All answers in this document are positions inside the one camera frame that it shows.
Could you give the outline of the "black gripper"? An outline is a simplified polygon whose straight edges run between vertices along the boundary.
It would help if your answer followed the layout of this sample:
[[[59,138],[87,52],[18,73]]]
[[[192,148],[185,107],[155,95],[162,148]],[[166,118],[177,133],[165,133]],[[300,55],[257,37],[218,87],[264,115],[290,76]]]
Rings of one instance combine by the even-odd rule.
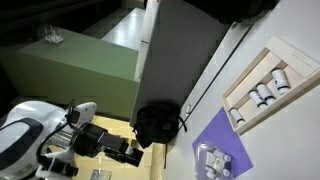
[[[73,150],[76,154],[90,158],[103,152],[107,157],[120,163],[138,167],[143,152],[132,147],[124,138],[110,134],[106,129],[86,123],[73,136]]]

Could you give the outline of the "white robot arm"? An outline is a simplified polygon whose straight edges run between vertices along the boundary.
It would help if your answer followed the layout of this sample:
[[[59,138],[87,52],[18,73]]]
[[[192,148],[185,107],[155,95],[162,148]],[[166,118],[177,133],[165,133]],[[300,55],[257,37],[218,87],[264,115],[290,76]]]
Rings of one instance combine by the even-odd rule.
[[[66,109],[31,100],[7,114],[0,127],[1,180],[72,180],[75,157],[99,153],[138,166],[143,152],[124,138],[92,123],[97,104],[70,104]]]

